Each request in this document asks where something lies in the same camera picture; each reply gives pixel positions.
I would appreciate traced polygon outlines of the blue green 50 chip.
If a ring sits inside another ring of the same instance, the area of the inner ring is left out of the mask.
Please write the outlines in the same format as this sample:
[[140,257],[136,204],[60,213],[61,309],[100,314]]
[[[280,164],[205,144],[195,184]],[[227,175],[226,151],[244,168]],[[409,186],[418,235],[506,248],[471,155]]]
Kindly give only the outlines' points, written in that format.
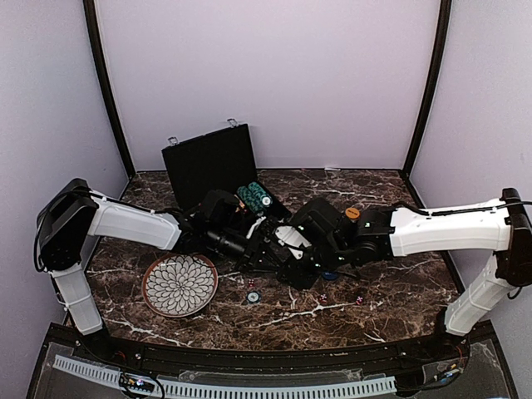
[[261,295],[260,293],[256,291],[248,292],[246,296],[246,300],[248,301],[248,303],[252,303],[252,304],[259,303],[261,300]]

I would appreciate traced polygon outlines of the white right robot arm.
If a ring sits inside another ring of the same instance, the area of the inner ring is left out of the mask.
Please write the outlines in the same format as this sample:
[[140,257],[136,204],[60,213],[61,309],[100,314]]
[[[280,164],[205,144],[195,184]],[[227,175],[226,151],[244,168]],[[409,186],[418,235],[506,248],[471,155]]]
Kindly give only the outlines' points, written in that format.
[[424,353],[440,361],[456,347],[456,336],[474,325],[515,288],[531,284],[531,222],[526,202],[507,188],[484,203],[439,209],[407,204],[367,209],[357,219],[323,198],[306,203],[274,231],[300,268],[334,270],[411,254],[462,249],[491,252],[486,266],[443,313]]

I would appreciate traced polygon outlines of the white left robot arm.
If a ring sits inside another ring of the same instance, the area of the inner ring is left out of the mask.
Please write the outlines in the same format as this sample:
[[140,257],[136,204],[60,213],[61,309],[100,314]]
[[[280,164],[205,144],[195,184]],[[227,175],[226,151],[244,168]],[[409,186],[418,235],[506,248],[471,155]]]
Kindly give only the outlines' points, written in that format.
[[155,211],[112,199],[71,180],[38,214],[33,243],[36,271],[49,273],[84,347],[99,362],[117,355],[116,342],[103,333],[105,323],[82,266],[81,251],[89,237],[145,244],[172,254],[220,253],[241,259],[265,225],[264,216],[238,210],[230,193],[211,190],[185,212]]

